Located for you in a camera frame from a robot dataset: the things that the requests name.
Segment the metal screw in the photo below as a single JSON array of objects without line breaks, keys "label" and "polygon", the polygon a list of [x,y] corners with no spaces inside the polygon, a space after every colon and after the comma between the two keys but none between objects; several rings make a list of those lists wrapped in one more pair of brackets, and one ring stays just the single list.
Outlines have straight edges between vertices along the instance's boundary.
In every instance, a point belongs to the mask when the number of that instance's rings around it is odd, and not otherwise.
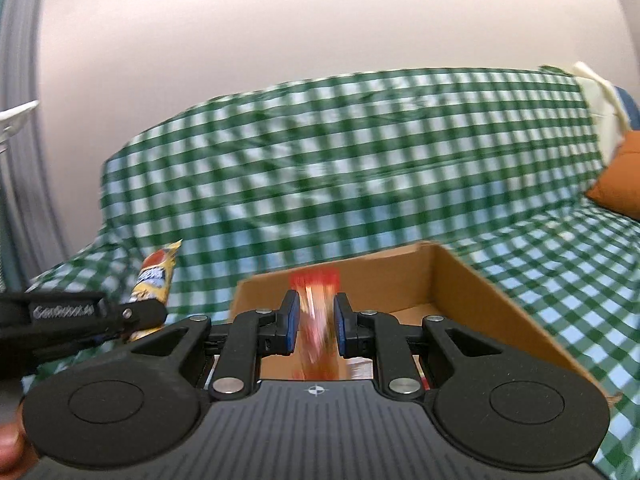
[{"label": "metal screw", "polygon": [[221,394],[236,394],[244,388],[244,383],[237,377],[221,377],[213,381],[213,389]]},{"label": "metal screw", "polygon": [[420,389],[420,383],[411,377],[398,377],[389,383],[389,389],[396,394],[413,394]]}]

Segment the green gingham tablecloth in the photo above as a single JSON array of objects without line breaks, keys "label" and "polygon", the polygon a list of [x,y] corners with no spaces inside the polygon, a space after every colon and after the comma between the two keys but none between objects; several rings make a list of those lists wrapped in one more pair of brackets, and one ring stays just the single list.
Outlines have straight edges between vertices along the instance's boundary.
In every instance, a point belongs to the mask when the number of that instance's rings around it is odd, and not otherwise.
[{"label": "green gingham tablecloth", "polygon": [[95,242],[35,286],[123,300],[144,256],[182,239],[170,319],[222,321],[237,281],[256,272],[439,240],[622,391],[595,463],[635,479],[640,228],[583,198],[601,169],[569,76],[429,69],[286,83],[135,137],[105,164]]}]

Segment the brown cardboard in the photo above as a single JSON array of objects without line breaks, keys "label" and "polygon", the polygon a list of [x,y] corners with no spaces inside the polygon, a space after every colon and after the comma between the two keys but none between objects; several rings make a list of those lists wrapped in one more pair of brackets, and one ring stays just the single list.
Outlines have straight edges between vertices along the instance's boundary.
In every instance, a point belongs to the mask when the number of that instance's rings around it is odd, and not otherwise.
[{"label": "brown cardboard", "polygon": [[[420,325],[429,314],[442,314],[502,343],[599,383],[521,307],[443,247],[419,242],[347,260],[317,264],[340,273],[340,290],[354,310],[394,314],[403,324]],[[277,309],[289,288],[292,270],[258,274],[238,284],[231,317],[256,308]],[[347,378],[338,357],[340,377]],[[262,360],[262,378],[290,379],[300,370],[295,354]]]}]

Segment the white cloth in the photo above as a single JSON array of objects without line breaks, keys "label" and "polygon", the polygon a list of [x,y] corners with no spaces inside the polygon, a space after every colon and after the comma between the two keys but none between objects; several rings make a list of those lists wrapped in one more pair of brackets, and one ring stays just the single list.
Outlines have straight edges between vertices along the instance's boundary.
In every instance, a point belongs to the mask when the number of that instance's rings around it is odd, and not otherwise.
[{"label": "white cloth", "polygon": [[586,63],[579,61],[567,71],[575,76],[582,89],[598,134],[602,161],[608,166],[624,133],[631,129],[625,107],[612,83],[596,74]]}]

